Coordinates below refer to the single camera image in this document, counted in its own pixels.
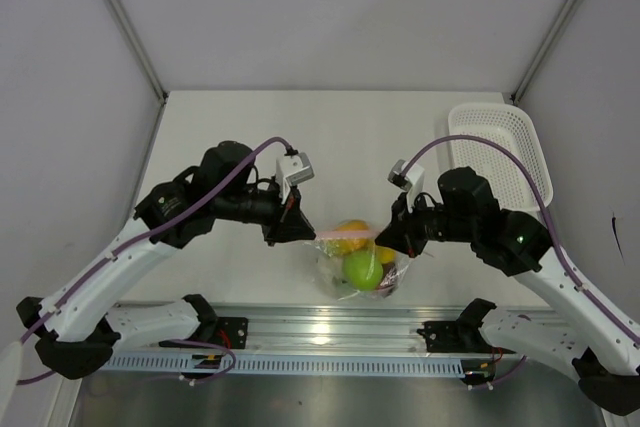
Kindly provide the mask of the red toy apple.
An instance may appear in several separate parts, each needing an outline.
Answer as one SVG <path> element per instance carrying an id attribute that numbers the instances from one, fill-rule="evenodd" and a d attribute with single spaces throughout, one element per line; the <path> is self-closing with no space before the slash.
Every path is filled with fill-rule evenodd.
<path id="1" fill-rule="evenodd" d="M 383 276 L 376 288 L 376 292 L 383 298 L 392 295 L 402 282 L 407 266 L 389 262 L 382 265 Z"/>

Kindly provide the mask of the green toy apple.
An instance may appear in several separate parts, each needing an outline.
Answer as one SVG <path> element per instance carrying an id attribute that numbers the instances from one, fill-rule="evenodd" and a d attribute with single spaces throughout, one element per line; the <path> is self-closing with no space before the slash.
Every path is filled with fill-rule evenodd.
<path id="1" fill-rule="evenodd" d="M 380 264 L 373 263 L 372 251 L 355 251 L 347 255 L 342 262 L 345 280 L 356 290 L 376 290 L 383 276 Z"/>

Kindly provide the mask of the orange yellow toy mango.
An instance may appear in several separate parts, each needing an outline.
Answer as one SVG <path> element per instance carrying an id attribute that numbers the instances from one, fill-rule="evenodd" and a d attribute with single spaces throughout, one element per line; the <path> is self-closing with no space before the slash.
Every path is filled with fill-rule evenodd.
<path id="1" fill-rule="evenodd" d="M 327 241 L 328 251 L 333 256 L 344 256 L 361 250 L 368 245 L 371 225 L 364 220 L 349 220 L 331 231 Z"/>

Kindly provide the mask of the clear pink-dotted zip bag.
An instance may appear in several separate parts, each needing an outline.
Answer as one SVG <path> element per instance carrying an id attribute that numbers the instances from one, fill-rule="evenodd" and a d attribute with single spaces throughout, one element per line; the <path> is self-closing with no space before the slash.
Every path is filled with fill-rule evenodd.
<path id="1" fill-rule="evenodd" d="M 306 242 L 315 255 L 314 275 L 335 300 L 382 300 L 401 285 L 412 259 L 376 243 L 378 230 L 364 220 L 344 221 Z"/>

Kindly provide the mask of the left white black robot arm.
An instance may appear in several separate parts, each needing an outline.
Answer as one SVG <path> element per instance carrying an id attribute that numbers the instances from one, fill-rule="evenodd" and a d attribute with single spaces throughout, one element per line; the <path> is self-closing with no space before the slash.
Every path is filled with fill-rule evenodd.
<path id="1" fill-rule="evenodd" d="M 200 294 L 151 308 L 127 310 L 121 297 L 153 268 L 211 232 L 216 221 L 256 225 L 268 246 L 313 240 L 299 186 L 313 178 L 308 156 L 284 146 L 269 178 L 250 179 L 256 149 L 223 141 L 201 162 L 156 185 L 134 208 L 115 239 L 57 292 L 26 297 L 16 307 L 35 351 L 50 371 L 69 380 L 103 367 L 120 350 L 151 344 L 230 347 L 210 303 Z"/>

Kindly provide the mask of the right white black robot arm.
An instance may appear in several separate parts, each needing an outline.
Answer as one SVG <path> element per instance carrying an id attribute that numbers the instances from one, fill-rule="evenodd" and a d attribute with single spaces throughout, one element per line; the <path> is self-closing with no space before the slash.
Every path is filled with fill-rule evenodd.
<path id="1" fill-rule="evenodd" d="M 456 336 L 468 350 L 485 344 L 520 353 L 575 381 L 597 406 L 617 416 L 639 409 L 639 324 L 586 279 L 527 213 L 500 207 L 489 182 L 469 167 L 438 179 L 441 199 L 428 205 L 424 171 L 398 161 L 389 174 L 402 194 L 379 246 L 415 258 L 430 241 L 465 243 L 485 264 L 543 299 L 569 326 L 563 332 L 519 320 L 476 299 L 458 318 Z"/>

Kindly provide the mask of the yellow toy lemon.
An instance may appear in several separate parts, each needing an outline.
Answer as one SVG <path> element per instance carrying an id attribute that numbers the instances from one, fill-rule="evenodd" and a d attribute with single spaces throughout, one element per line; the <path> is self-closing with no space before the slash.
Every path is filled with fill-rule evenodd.
<path id="1" fill-rule="evenodd" d="M 373 251 L 373 263 L 381 266 L 394 264 L 396 262 L 397 253 L 387 247 L 375 245 Z"/>

